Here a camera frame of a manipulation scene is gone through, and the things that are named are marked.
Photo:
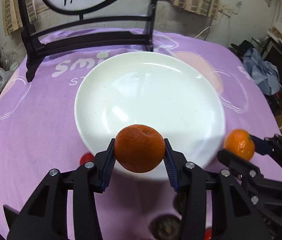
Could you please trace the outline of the bright orange mandarin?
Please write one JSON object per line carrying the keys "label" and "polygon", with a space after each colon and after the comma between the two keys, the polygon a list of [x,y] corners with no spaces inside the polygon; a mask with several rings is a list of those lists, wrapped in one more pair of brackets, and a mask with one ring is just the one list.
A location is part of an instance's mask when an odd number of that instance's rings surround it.
{"label": "bright orange mandarin", "polygon": [[255,153],[255,144],[244,129],[232,130],[225,138],[223,147],[246,161],[250,161]]}

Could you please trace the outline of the white oval plate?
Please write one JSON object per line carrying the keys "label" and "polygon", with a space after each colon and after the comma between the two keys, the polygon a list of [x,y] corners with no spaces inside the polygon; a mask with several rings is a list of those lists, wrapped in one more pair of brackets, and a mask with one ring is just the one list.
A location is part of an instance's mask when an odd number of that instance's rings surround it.
{"label": "white oval plate", "polygon": [[93,153],[106,150],[125,127],[152,127],[172,149],[206,168],[225,136],[217,91],[204,75],[174,57],[154,52],[113,56],[94,67],[75,96],[77,130]]}

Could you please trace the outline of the blue clothes pile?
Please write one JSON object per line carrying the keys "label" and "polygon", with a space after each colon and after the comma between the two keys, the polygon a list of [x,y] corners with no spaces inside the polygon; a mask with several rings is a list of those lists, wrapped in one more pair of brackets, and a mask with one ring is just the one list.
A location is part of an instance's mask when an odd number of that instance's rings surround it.
{"label": "blue clothes pile", "polygon": [[270,62],[264,61],[255,48],[249,48],[244,53],[243,65],[264,95],[272,96],[280,91],[278,68]]}

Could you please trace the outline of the dark brown dried fruit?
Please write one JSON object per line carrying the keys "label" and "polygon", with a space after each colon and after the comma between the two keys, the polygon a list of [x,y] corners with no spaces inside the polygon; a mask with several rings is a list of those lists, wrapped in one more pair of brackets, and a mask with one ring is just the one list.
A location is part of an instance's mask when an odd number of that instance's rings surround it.
{"label": "dark brown dried fruit", "polygon": [[174,215],[161,215],[155,218],[149,225],[149,230],[155,239],[177,239],[181,226],[181,220]]}

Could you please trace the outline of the purple tablecloth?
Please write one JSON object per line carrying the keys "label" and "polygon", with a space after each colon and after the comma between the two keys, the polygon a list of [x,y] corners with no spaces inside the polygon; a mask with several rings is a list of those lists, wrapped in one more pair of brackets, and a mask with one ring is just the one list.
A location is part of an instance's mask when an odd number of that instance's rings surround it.
{"label": "purple tablecloth", "polygon": [[[259,138],[279,133],[271,109],[240,60],[227,48],[173,33],[155,32],[154,50],[204,70],[221,97],[226,130],[241,128]],[[52,169],[71,171],[87,152],[76,129],[74,99],[83,78],[109,57],[134,46],[88,48],[46,58],[27,82],[22,63],[0,95],[0,234],[9,228],[5,205],[21,210]],[[149,225],[176,214],[170,184],[113,174],[95,202],[104,239],[152,239]]]}

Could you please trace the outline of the red cherry tomato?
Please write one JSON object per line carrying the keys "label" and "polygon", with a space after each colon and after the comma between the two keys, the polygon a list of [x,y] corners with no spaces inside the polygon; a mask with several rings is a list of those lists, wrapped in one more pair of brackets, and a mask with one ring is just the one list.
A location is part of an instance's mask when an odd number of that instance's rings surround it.
{"label": "red cherry tomato", "polygon": [[93,159],[94,159],[93,154],[91,152],[87,152],[81,156],[79,164],[80,166],[84,165],[87,162],[93,161]]}

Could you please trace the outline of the left checkered curtain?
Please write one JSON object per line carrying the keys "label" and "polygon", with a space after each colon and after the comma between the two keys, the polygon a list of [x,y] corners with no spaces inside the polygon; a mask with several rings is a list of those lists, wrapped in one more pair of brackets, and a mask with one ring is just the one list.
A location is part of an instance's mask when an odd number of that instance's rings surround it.
{"label": "left checkered curtain", "polygon": [[[37,19],[37,15],[48,7],[42,0],[25,0],[30,22]],[[2,17],[5,36],[12,34],[22,27],[18,0],[2,0]]]}

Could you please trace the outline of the small red tomato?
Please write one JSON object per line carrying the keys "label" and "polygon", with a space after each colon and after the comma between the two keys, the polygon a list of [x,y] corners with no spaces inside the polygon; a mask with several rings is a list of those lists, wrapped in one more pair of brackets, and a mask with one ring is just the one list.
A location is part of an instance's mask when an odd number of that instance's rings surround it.
{"label": "small red tomato", "polygon": [[211,240],[212,238],[212,228],[207,228],[204,233],[204,240]]}

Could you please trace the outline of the dark orange mandarin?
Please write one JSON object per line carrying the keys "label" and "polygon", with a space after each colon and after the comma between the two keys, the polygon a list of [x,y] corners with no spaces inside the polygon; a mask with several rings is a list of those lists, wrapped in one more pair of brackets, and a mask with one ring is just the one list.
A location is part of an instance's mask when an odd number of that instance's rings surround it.
{"label": "dark orange mandarin", "polygon": [[114,155],[128,171],[149,172],[163,160],[165,142],[160,133],[149,126],[127,126],[115,138]]}

